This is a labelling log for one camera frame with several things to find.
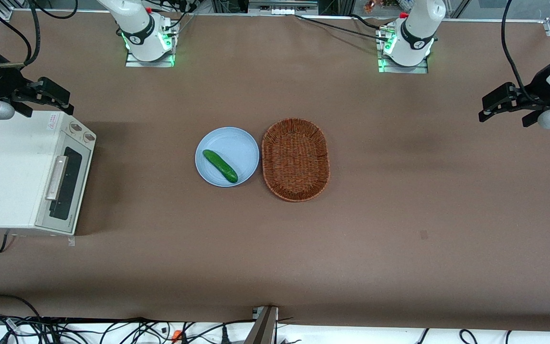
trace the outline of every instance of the label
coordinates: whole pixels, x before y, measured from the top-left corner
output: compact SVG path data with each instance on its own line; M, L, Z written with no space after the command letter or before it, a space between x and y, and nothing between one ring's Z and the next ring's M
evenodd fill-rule
M48 130L54 130L54 128L56 127L56 122L59 121L59 115L53 113L52 115L50 115L50 119L48 120L48 126L46 126L46 128L48 128Z
M10 318L6 319L6 324L11 328L11 331L13 331L13 333L16 333L16 330L18 329L18 327Z

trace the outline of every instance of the woven basket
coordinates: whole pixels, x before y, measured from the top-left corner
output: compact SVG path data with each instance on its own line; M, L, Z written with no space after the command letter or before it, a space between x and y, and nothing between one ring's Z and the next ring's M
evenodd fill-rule
M262 171L269 189L284 200L314 198L330 179L324 134L304 119L288 118L273 124L262 139Z

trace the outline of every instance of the toaster oven door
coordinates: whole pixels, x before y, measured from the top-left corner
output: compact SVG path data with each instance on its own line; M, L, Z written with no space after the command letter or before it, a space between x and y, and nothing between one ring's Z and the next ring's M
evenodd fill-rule
M50 177L37 214L36 225L63 235L74 233L75 217L82 198L90 150L61 131Z

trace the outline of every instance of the light blue plate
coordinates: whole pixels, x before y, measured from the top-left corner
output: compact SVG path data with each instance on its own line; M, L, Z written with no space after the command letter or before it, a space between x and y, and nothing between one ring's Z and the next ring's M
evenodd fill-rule
M238 181L231 183L203 156L203 150L212 150L235 170ZM235 127L216 129L203 137L194 154L194 163L203 179L221 187L239 185L247 181L258 167L260 152L256 140L247 131Z

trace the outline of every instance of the brown tablecloth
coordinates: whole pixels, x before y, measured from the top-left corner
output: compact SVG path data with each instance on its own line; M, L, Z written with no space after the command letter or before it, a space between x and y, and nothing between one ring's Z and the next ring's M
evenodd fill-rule
M513 81L497 22L443 22L430 73L398 75L378 73L374 40L293 17L200 16L174 68L125 68L107 13L40 20L25 76L71 91L97 149L76 246L14 240L0 292L46 316L223 321L272 303L304 324L550 329L550 131L476 115ZM11 22L32 37L30 13ZM529 82L550 38L526 23L508 37ZM0 53L24 52L0 26ZM318 198L286 203L260 170L231 189L196 172L212 129L260 143L288 117L327 137Z

